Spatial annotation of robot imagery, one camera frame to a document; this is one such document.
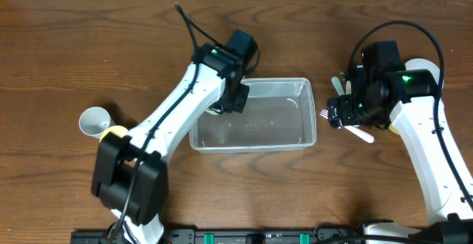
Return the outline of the yellow plastic bowl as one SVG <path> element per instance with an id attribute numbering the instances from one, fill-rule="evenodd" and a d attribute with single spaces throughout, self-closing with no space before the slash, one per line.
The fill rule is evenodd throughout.
<path id="1" fill-rule="evenodd" d="M 389 125 L 389 130 L 398 135 L 398 130 L 392 124 Z"/>

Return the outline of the clear plastic storage container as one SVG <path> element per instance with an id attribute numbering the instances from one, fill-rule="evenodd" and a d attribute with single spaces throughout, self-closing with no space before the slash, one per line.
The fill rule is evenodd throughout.
<path id="1" fill-rule="evenodd" d="M 203 113 L 189 131 L 201 153 L 283 152 L 316 143 L 316 108 L 306 78 L 248 78 L 242 113 Z"/>

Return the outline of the yellow plastic cup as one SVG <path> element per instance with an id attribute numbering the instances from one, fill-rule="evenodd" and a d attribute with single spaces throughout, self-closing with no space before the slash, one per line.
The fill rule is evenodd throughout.
<path id="1" fill-rule="evenodd" d="M 119 138 L 124 137 L 128 133 L 128 129 L 124 126 L 111 126 L 108 129 L 104 130 L 101 134 L 99 141 L 101 142 L 109 133 L 118 136 Z"/>

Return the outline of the grey plastic cup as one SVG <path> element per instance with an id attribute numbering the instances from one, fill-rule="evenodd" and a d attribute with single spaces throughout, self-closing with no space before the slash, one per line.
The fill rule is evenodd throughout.
<path id="1" fill-rule="evenodd" d="M 115 125 L 115 122 L 106 109 L 94 106 L 81 114 L 78 125 L 85 135 L 100 138 L 109 127 Z"/>

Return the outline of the white plastic cup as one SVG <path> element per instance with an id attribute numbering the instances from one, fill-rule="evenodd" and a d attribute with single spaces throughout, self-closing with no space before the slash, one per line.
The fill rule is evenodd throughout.
<path id="1" fill-rule="evenodd" d="M 213 107 L 209 107 L 205 110 L 207 113 L 209 113 L 210 115 L 221 115 L 222 114 L 222 110 L 221 109 L 215 109 Z"/>

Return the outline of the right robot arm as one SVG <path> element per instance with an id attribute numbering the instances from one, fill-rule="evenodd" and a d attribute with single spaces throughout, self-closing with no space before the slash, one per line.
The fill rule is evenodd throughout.
<path id="1" fill-rule="evenodd" d="M 435 102 L 441 85 L 439 69 L 430 61 L 403 62 L 395 41 L 380 41 L 361 51 L 360 65 L 345 74 L 351 90 L 327 101 L 328 121 L 334 129 L 393 126 L 409 153 L 426 204 L 429 225 L 400 226 L 391 220 L 362 223 L 362 243 L 378 237 L 406 241 L 471 243 L 472 176 L 446 121 L 443 103 Z"/>

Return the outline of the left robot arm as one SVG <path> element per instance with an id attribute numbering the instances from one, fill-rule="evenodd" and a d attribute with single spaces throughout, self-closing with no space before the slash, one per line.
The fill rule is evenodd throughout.
<path id="1" fill-rule="evenodd" d="M 131 243 L 158 243 L 158 213 L 169 194 L 167 164 L 189 129 L 206 110 L 241 113 L 249 87 L 241 80 L 259 55 L 253 37 L 234 33 L 226 45 L 204 44 L 172 93 L 124 135 L 109 131 L 98 146 L 92 193 L 118 214 L 106 236 L 119 232 Z"/>

